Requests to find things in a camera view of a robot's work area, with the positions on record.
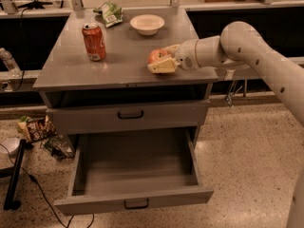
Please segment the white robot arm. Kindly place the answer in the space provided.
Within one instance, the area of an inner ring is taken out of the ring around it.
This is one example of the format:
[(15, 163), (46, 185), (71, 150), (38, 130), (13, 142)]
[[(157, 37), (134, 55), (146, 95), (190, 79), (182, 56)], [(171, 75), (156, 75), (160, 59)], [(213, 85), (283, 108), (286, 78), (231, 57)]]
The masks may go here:
[(218, 181), (203, 228), (304, 228), (304, 69), (273, 50), (249, 24), (234, 22), (221, 35), (164, 47), (154, 73), (181, 67), (251, 67), (282, 107), (215, 111), (208, 153)]

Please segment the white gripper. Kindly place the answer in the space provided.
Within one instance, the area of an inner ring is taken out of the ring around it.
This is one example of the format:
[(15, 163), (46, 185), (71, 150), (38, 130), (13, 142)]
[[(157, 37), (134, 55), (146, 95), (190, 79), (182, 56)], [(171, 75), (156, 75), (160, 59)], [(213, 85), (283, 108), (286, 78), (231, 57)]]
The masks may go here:
[[(188, 40), (183, 43), (164, 47), (168, 54), (175, 56), (180, 63), (180, 67), (184, 70), (196, 70), (200, 66), (196, 56), (196, 46), (198, 40)], [(148, 69), (154, 74), (173, 73), (177, 70), (179, 63), (175, 59), (169, 57), (149, 64)]]

